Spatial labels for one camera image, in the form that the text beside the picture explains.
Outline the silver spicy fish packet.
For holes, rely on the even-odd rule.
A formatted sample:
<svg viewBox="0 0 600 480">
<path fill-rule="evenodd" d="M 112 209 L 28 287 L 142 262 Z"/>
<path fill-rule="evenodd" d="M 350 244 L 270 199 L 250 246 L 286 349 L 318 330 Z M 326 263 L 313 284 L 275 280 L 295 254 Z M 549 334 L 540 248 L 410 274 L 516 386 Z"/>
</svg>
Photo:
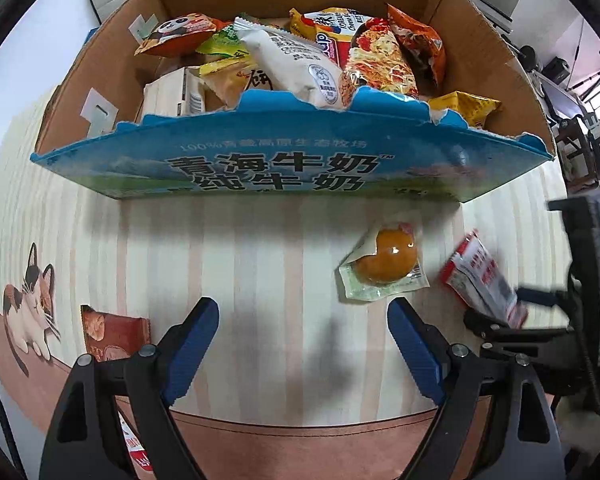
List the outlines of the silver spicy fish packet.
<svg viewBox="0 0 600 480">
<path fill-rule="evenodd" d="M 129 456 L 132 458 L 132 462 L 135 466 L 139 466 L 143 472 L 152 472 L 151 463 L 143 445 L 140 443 L 140 439 L 131 429 L 121 412 L 118 413 L 118 416 L 126 448 L 128 449 Z"/>
</svg>

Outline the red white snack packet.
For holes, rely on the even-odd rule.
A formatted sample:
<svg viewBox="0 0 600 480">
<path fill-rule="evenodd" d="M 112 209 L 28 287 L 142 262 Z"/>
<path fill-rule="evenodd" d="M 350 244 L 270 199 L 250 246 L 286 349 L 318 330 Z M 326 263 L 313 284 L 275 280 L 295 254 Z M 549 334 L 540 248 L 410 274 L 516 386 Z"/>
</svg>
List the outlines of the red white snack packet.
<svg viewBox="0 0 600 480">
<path fill-rule="evenodd" d="M 528 310 L 519 301 L 498 264 L 480 240 L 477 230 L 468 233 L 441 272 L 440 280 L 464 301 L 466 307 L 521 328 Z"/>
</svg>

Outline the braised egg clear packet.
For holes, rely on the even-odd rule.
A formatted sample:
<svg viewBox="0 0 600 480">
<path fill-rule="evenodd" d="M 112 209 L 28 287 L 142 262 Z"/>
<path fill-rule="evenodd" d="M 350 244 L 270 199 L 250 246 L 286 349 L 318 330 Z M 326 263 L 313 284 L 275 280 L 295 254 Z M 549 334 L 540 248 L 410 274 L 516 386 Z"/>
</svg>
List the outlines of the braised egg clear packet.
<svg viewBox="0 0 600 480">
<path fill-rule="evenodd" d="M 428 288 L 419 214 L 374 223 L 338 266 L 347 300 L 375 302 Z"/>
</svg>

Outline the brown red snack packet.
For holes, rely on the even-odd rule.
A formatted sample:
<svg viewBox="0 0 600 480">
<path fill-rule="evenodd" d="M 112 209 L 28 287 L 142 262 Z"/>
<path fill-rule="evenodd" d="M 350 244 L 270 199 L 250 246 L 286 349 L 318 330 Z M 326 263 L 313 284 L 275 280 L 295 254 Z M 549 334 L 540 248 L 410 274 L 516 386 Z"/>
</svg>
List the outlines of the brown red snack packet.
<svg viewBox="0 0 600 480">
<path fill-rule="evenodd" d="M 88 304 L 80 309 L 86 352 L 97 362 L 126 359 L 150 343 L 146 318 L 99 312 Z"/>
</svg>

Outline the yellow chip bag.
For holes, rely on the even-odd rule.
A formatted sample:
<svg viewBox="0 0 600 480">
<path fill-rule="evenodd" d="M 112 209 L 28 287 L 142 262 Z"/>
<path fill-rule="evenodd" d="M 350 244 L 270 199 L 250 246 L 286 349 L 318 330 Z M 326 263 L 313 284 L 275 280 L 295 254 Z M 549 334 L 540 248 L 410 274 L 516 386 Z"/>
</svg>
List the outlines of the yellow chip bag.
<svg viewBox="0 0 600 480">
<path fill-rule="evenodd" d="M 502 105 L 500 100 L 453 91 L 428 100 L 432 110 L 454 110 L 465 119 L 469 127 L 483 128 L 488 117 Z"/>
</svg>

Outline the blue milk cardboard box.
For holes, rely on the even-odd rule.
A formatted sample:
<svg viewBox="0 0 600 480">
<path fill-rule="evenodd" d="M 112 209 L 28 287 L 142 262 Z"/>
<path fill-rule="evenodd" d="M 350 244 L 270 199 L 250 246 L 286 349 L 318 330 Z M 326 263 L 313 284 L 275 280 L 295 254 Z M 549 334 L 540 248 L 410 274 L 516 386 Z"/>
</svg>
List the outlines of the blue milk cardboard box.
<svg viewBox="0 0 600 480">
<path fill-rule="evenodd" d="M 188 12 L 344 6 L 380 18 L 396 6 L 442 38 L 445 91 L 501 106 L 481 130 L 456 113 L 361 89 L 343 112 L 256 87 L 234 110 L 143 117 L 143 93 L 166 69 L 137 53 L 132 26 Z M 45 111 L 32 162 L 112 198 L 184 192 L 419 192 L 467 202 L 554 157 L 541 104 L 505 42 L 469 0 L 126 0 L 87 41 Z"/>
</svg>

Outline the pizza print snack bag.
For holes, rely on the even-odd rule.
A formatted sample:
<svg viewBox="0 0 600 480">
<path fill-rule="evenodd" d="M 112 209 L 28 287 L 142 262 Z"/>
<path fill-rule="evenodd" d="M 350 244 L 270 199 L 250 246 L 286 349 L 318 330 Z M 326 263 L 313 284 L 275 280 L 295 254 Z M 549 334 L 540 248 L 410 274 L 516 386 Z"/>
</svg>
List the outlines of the pizza print snack bag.
<svg viewBox="0 0 600 480">
<path fill-rule="evenodd" d="M 415 75 L 384 18 L 367 20 L 351 41 L 339 81 L 342 104 L 348 106 L 363 86 L 404 96 L 418 95 Z"/>
</svg>

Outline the white bread bag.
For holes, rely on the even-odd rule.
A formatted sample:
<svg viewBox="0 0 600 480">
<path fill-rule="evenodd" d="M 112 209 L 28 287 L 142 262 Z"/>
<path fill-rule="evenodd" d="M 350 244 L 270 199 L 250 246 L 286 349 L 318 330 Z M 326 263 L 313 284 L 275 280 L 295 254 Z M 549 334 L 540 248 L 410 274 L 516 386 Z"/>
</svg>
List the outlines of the white bread bag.
<svg viewBox="0 0 600 480">
<path fill-rule="evenodd" d="M 234 19 L 234 31 L 276 89 L 318 108 L 343 109 L 342 71 L 317 44 L 244 18 Z"/>
</svg>

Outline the cookie picture snack packet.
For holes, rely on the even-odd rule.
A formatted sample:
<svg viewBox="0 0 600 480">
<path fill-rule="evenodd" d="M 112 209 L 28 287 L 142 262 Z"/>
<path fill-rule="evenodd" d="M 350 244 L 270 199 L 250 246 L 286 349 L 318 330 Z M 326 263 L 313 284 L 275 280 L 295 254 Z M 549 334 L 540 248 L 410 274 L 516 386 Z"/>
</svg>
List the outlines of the cookie picture snack packet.
<svg viewBox="0 0 600 480">
<path fill-rule="evenodd" d="M 347 8 L 327 8 L 302 14 L 289 10 L 290 31 L 314 41 L 340 68 L 347 64 L 351 41 L 370 16 Z"/>
</svg>

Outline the yellow snack packet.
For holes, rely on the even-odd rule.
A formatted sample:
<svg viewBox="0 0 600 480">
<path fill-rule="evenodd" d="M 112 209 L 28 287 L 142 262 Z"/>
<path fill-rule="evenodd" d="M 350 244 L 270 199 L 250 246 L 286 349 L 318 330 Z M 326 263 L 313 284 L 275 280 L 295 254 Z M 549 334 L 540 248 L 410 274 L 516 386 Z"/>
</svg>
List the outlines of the yellow snack packet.
<svg viewBox="0 0 600 480">
<path fill-rule="evenodd" d="M 199 69 L 199 77 L 228 108 L 236 107 L 242 94 L 249 89 L 274 89 L 268 74 L 251 56 L 223 58 L 204 64 Z"/>
</svg>

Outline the white wrapped cake packet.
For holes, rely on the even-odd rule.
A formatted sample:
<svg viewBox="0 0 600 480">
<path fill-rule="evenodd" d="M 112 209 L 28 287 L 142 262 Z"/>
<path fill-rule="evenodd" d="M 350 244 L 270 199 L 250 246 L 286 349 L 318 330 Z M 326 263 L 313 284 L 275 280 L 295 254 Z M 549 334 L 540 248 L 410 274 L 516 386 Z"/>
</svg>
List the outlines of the white wrapped cake packet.
<svg viewBox="0 0 600 480">
<path fill-rule="evenodd" d="M 140 120 L 148 115 L 189 117 L 207 111 L 206 86 L 193 67 L 181 67 L 146 84 Z"/>
</svg>

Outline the green snack packet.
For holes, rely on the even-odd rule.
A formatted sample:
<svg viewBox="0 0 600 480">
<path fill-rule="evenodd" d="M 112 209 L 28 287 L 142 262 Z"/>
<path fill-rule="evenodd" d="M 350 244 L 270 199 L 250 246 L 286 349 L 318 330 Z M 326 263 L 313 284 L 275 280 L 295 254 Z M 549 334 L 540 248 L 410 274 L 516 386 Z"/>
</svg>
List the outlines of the green snack packet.
<svg viewBox="0 0 600 480">
<path fill-rule="evenodd" d="M 233 23 L 226 25 L 204 40 L 196 52 L 220 58 L 243 58 L 249 54 L 245 45 L 238 38 Z"/>
</svg>

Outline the panda orange snack bag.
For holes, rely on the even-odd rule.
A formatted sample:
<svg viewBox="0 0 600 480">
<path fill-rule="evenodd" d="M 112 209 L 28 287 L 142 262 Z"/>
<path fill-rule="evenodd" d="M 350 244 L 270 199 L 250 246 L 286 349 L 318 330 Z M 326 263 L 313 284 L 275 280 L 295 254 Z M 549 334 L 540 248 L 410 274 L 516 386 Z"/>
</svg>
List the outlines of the panda orange snack bag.
<svg viewBox="0 0 600 480">
<path fill-rule="evenodd" d="M 191 54 L 227 25 L 226 21 L 202 13 L 189 13 L 160 24 L 137 47 L 134 54 L 178 58 Z"/>
</svg>

